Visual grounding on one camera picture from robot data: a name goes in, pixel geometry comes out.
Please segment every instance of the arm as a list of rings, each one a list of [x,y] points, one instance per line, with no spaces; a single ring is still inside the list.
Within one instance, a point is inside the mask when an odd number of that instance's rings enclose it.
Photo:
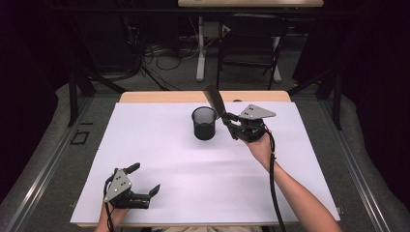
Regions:
[[[112,219],[112,223],[114,224],[114,229],[115,229],[117,225],[121,223],[121,221],[123,221],[124,217],[126,216],[127,212],[130,209],[115,209],[114,211],[112,211],[111,204],[108,204],[108,205],[109,205],[110,212],[112,212],[111,219]],[[94,231],[95,232],[109,232],[107,220],[108,220],[108,215],[106,214],[105,206],[102,203],[102,211],[100,213],[99,223],[97,224],[97,227]]]
[[[247,143],[250,152],[269,171],[271,146],[269,134]],[[293,179],[275,161],[274,178],[284,197],[306,231],[341,231],[326,207],[304,186]]]

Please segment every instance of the table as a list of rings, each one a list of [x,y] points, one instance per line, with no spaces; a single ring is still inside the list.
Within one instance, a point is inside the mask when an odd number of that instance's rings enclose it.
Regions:
[[[235,8],[235,7],[252,7],[252,8],[317,8],[323,6],[323,0],[178,0],[180,7],[188,8]],[[205,49],[203,40],[203,17],[199,17],[198,23],[198,37],[199,37],[199,57],[198,68],[196,71],[196,80],[204,80],[205,70]],[[281,82],[280,73],[278,67],[275,68],[274,81]]]
[[[287,93],[220,93],[226,109],[235,114],[250,102],[275,109],[277,117],[265,123],[274,130],[278,161],[339,219],[302,119]],[[132,191],[146,193],[157,184],[161,189],[150,209],[131,210],[123,226],[278,223],[269,175],[248,147],[233,140],[221,120],[217,120],[213,139],[201,141],[193,136],[190,114],[202,105],[208,103],[200,91],[124,93],[111,115],[71,223],[95,226],[103,199],[96,197],[96,192],[103,189],[113,168],[134,162],[140,162],[141,167],[129,175]],[[285,223],[296,222],[278,189],[277,196]]]

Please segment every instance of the white table surface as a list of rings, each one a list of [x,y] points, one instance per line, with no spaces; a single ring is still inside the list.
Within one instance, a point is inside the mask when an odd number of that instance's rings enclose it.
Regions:
[[[230,102],[239,114],[249,102]],[[253,102],[277,113],[264,119],[273,131],[277,161],[307,187],[339,220],[337,209],[293,102]],[[161,184],[148,210],[131,210],[125,226],[274,224],[278,219],[269,174],[242,141],[231,138],[221,119],[216,135],[201,141],[193,135],[191,113],[208,103],[117,103],[71,223],[97,224],[103,185],[114,168],[136,162],[128,175],[132,191],[148,193]],[[277,188],[285,222],[297,221]]]

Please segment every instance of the gray mat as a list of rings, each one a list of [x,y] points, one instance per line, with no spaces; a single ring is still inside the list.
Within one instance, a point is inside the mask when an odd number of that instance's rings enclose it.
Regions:
[[[70,224],[73,207],[88,176],[104,130],[118,98],[95,98],[77,128],[62,161],[47,186],[24,231],[88,231]],[[338,207],[342,207],[340,225],[343,231],[374,231],[363,202],[344,165],[342,151],[331,130],[326,114],[318,101],[295,99],[313,149]],[[103,197],[103,187],[95,197]],[[303,231],[298,225],[286,226],[287,231]]]

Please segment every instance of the hand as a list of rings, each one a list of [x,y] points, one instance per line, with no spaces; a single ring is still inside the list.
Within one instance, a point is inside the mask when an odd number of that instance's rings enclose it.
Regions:
[[[253,156],[262,164],[262,166],[269,171],[270,161],[271,161],[271,138],[267,132],[265,132],[259,140],[254,142],[246,142],[245,144],[250,149]]]
[[[115,209],[114,211],[112,211],[113,210],[112,205],[108,203],[108,206],[109,206],[109,212],[112,212],[111,219],[114,225],[113,229],[115,229],[117,225],[120,224],[121,221],[123,221],[124,217],[126,216],[127,212],[130,209]],[[100,214],[100,220],[99,220],[99,223],[95,231],[96,232],[109,232],[107,221],[108,221],[108,215],[106,214],[105,204],[102,203],[102,211]]]

